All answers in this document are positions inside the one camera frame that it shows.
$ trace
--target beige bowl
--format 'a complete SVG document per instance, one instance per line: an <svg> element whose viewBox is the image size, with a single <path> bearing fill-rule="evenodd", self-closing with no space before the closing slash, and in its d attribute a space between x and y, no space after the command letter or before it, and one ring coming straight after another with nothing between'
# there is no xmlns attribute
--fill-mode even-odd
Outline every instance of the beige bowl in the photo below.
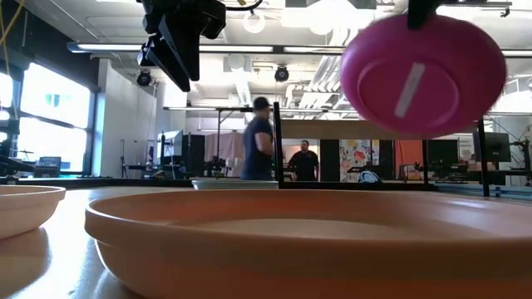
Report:
<svg viewBox="0 0 532 299"><path fill-rule="evenodd" d="M147 298L530 298L532 208L458 195L219 190L97 200L86 231Z"/></svg>
<svg viewBox="0 0 532 299"><path fill-rule="evenodd" d="M0 239L38 228L64 198L64 188L0 186Z"/></svg>

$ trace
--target man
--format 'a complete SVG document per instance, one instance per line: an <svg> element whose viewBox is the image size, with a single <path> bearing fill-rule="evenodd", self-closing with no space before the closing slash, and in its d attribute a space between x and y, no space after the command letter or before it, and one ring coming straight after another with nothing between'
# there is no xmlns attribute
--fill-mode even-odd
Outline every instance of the man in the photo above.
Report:
<svg viewBox="0 0 532 299"><path fill-rule="evenodd" d="M258 97L253 103L255 117L244 132L245 161L241 179L272 178L273 131L269 124L269 102Z"/></svg>
<svg viewBox="0 0 532 299"><path fill-rule="evenodd" d="M308 150L308 140L301 141L301 150L288 162L295 169L292 177L298 182L313 182L319 176L318 155Z"/></svg>

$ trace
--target dark shirt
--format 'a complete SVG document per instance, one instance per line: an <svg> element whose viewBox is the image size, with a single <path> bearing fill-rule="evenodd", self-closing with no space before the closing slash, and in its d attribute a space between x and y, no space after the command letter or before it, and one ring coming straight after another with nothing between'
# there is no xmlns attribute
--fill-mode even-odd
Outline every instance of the dark shirt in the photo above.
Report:
<svg viewBox="0 0 532 299"><path fill-rule="evenodd" d="M298 181L315 181L316 174L314 168L318 166L318 155L311 150L295 153L290 162L291 167L295 168Z"/></svg>
<svg viewBox="0 0 532 299"><path fill-rule="evenodd" d="M266 133L273 140L272 126L267 119L255 117L244 132L245 161L241 179L266 180L272 178L272 157L257 148L255 134Z"/></svg>

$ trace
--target desk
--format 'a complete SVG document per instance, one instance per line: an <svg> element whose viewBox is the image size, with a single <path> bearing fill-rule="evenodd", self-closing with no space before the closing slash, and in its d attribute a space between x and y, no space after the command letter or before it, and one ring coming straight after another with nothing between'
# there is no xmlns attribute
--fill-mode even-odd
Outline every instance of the desk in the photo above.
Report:
<svg viewBox="0 0 532 299"><path fill-rule="evenodd" d="M176 189L113 187L66 192L56 212L39 229L0 240L0 298L140 298L101 264L94 241L83 228L85 207L94 199L171 190Z"/></svg>

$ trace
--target poster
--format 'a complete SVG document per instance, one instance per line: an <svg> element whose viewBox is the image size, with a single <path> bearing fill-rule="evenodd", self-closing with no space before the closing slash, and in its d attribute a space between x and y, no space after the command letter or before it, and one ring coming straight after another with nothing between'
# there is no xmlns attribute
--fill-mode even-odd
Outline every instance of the poster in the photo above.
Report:
<svg viewBox="0 0 532 299"><path fill-rule="evenodd" d="M373 165L379 162L379 140L339 140L340 141L340 182L356 183L360 168L372 159Z"/></svg>

